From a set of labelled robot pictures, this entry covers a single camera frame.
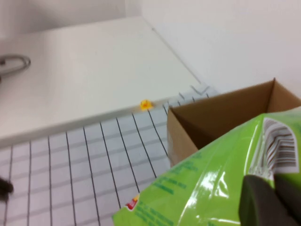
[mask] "brown cardboard box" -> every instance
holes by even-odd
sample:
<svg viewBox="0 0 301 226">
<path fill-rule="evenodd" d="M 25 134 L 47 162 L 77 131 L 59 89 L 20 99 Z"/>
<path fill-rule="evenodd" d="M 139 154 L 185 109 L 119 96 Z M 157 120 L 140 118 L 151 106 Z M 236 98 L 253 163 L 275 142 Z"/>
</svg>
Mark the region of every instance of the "brown cardboard box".
<svg viewBox="0 0 301 226">
<path fill-rule="evenodd" d="M 170 108 L 167 138 L 171 165 L 261 113 L 285 111 L 300 105 L 298 97 L 273 80 Z"/>
</svg>

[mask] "white table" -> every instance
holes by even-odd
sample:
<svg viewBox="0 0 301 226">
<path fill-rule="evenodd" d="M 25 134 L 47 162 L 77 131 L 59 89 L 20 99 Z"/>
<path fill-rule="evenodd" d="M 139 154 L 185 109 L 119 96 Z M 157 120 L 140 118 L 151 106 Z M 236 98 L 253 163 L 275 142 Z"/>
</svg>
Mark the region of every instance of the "white table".
<svg viewBox="0 0 301 226">
<path fill-rule="evenodd" d="M 0 145 L 45 136 L 160 102 L 197 80 L 141 17 L 0 42 L 31 67 L 0 84 Z"/>
</svg>

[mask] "green plastic bag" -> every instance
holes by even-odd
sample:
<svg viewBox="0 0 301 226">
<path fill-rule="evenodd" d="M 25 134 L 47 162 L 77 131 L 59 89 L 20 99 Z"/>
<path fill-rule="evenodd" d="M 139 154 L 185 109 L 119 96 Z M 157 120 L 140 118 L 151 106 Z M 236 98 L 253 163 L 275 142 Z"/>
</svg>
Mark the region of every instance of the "green plastic bag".
<svg viewBox="0 0 301 226">
<path fill-rule="evenodd" d="M 243 177 L 301 189 L 301 109 L 267 113 L 234 128 L 158 177 L 113 215 L 115 226 L 240 225 Z"/>
</svg>

